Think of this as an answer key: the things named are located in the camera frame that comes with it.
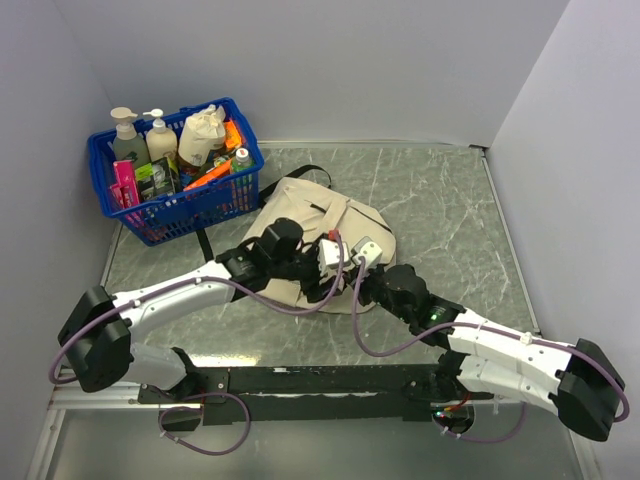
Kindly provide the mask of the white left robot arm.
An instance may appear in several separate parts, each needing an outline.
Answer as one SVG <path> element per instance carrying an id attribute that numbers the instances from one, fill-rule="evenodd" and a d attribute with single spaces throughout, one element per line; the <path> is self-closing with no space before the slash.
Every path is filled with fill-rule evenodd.
<path id="1" fill-rule="evenodd" d="M 279 218 L 260 236 L 174 279 L 115 295 L 102 286 L 87 290 L 58 334 L 50 381 L 63 384 L 56 371 L 66 362 L 86 393 L 128 381 L 155 387 L 177 402 L 189 400 L 203 387 L 198 368 L 182 349 L 152 347 L 146 337 L 191 313 L 245 297 L 294 316 L 319 311 L 337 293 L 346 248 L 338 230 L 312 242 L 302 236 L 298 223 Z M 273 279 L 297 282 L 312 295 L 310 307 L 285 308 L 262 296 Z"/>

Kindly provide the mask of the beige canvas backpack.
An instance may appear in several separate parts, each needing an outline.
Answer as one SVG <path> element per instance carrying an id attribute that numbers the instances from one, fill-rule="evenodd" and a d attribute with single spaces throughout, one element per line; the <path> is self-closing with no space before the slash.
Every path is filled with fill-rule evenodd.
<path id="1" fill-rule="evenodd" d="M 351 249 L 365 236 L 383 250 L 376 267 L 396 263 L 397 240 L 391 227 L 375 208 L 304 179 L 310 166 L 300 167 L 259 193 L 260 212 L 241 244 L 217 255 L 233 281 L 256 291 L 279 306 L 296 311 L 346 314 L 352 310 L 353 288 L 348 276 L 358 267 L 351 260 L 342 266 L 327 297 L 308 303 L 299 285 L 291 280 L 291 264 L 298 255 L 317 259 L 319 241 L 338 230 Z"/>

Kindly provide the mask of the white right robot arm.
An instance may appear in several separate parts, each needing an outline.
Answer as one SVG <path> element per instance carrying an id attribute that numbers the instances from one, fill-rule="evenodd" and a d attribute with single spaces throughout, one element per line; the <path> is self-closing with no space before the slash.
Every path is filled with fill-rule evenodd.
<path id="1" fill-rule="evenodd" d="M 445 350 L 436 384 L 448 398 L 467 391 L 518 400 L 597 442 L 629 417 L 624 381 L 593 341 L 552 341 L 493 322 L 431 293 L 407 264 L 359 267 L 352 285 L 354 306 L 373 303 L 407 325 L 411 340 L 388 355 L 418 342 Z"/>

